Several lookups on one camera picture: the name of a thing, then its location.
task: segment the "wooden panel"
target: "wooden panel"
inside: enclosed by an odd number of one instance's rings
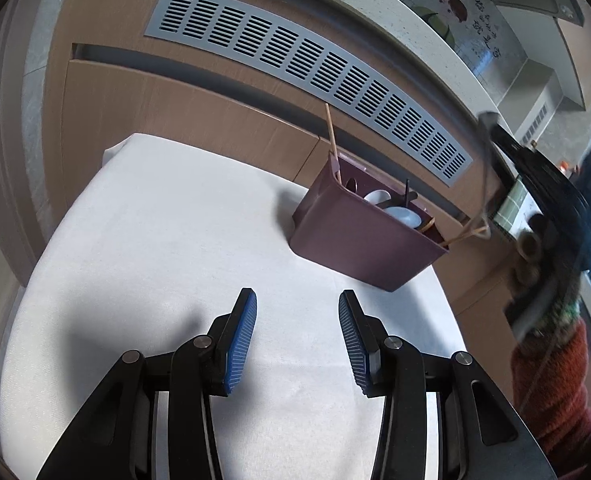
[[[489,253],[486,254],[486,261],[488,261],[490,254],[493,254],[493,252],[489,251]],[[515,246],[511,244],[508,256],[506,256],[495,268],[492,268],[482,279],[470,286],[464,294],[451,300],[451,309],[453,310],[453,313],[456,316],[461,314],[471,305],[477,303],[486,296],[486,294],[495,288],[498,283],[504,282],[509,275],[511,267],[515,264],[516,258],[518,258],[518,256],[515,251]]]
[[[67,205],[133,132],[191,144],[293,180],[319,138],[255,108],[173,79],[69,62],[62,120]]]
[[[373,66],[374,69],[390,78],[395,84],[405,89],[445,128],[454,134],[462,146],[475,158],[469,170],[463,174],[453,187],[443,184],[421,164],[403,153],[402,150],[348,115],[334,110],[334,120],[340,128],[352,136],[373,146],[391,160],[407,168],[417,178],[428,183],[429,186],[453,202],[467,215],[474,216],[477,214],[482,203],[482,193],[479,191],[479,189],[482,189],[480,184],[482,161],[477,155],[478,150],[476,147],[467,140],[471,130],[470,122],[467,122],[469,119],[463,118],[463,114],[458,111],[459,108],[456,108],[453,103],[444,98],[441,100],[434,98],[434,96],[440,94],[441,90],[437,88],[434,88],[434,91],[427,91],[426,88],[421,89],[418,80],[427,81],[427,77],[421,77],[421,73],[417,69],[413,72],[410,67],[407,68],[411,75],[405,75],[402,70],[384,60],[383,56],[379,56],[367,42],[352,40],[341,27],[334,25],[332,20],[325,21],[319,16],[307,14],[293,4],[280,0],[241,1],[270,9],[272,12],[316,31],[360,57]],[[70,59],[71,47],[74,43],[102,44],[127,48],[190,63],[276,95],[320,118],[324,118],[323,104],[319,99],[273,76],[195,48],[145,38],[143,31],[156,3],[157,0],[64,1],[53,43],[51,44],[50,60],[46,74],[43,115],[44,163],[56,216],[62,216],[66,211],[66,202],[59,184],[63,173],[60,160],[59,130],[62,121],[62,94],[66,80],[66,65]],[[501,189],[501,184],[493,173],[489,184],[489,195],[493,195],[498,189]]]
[[[517,342],[504,316],[504,307],[509,301],[511,294],[502,280],[455,319],[467,350],[511,402],[511,352]]]
[[[497,230],[493,230],[490,240],[466,238],[454,244],[447,254],[433,264],[456,314],[470,304],[459,306],[462,304],[459,299],[501,266],[512,251],[513,244]]]
[[[331,144],[326,139],[320,139],[315,145],[311,154],[304,162],[297,176],[293,180],[300,186],[311,187],[315,178],[320,174],[322,168],[327,163],[329,148]]]

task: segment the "red knit sweater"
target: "red knit sweater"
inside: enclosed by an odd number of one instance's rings
[[[511,356],[516,409],[525,398],[543,356],[526,356],[517,347]],[[568,344],[554,351],[520,416],[538,441],[556,474],[579,476],[591,459],[591,409],[587,405],[589,351],[582,320]]]

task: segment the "white countertop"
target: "white countertop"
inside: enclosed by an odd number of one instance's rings
[[[423,66],[469,113],[498,109],[457,54],[411,9],[399,0],[330,0],[383,32]]]
[[[294,254],[291,215],[305,193],[192,146],[128,139],[57,228],[10,330],[0,437],[19,480],[36,478],[123,352],[176,350],[230,312],[244,286],[258,296],[244,375],[229,399],[213,398],[224,478],[369,478],[383,398],[355,384],[340,293],[354,289],[366,314],[422,352],[450,356],[464,342],[431,267],[385,292]],[[437,478],[430,395],[427,479]]]

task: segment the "cartoon face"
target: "cartoon face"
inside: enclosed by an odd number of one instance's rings
[[[467,20],[468,12],[461,0],[437,0],[437,12],[449,23],[462,23]]]

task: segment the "blue gripper pad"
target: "blue gripper pad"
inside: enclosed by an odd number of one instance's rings
[[[258,298],[255,292],[251,291],[248,298],[246,298],[246,303],[227,355],[224,388],[229,394],[242,379],[242,370],[244,369],[246,354],[248,353],[248,346],[251,343],[251,336],[253,336],[253,328],[255,327],[257,316]]]

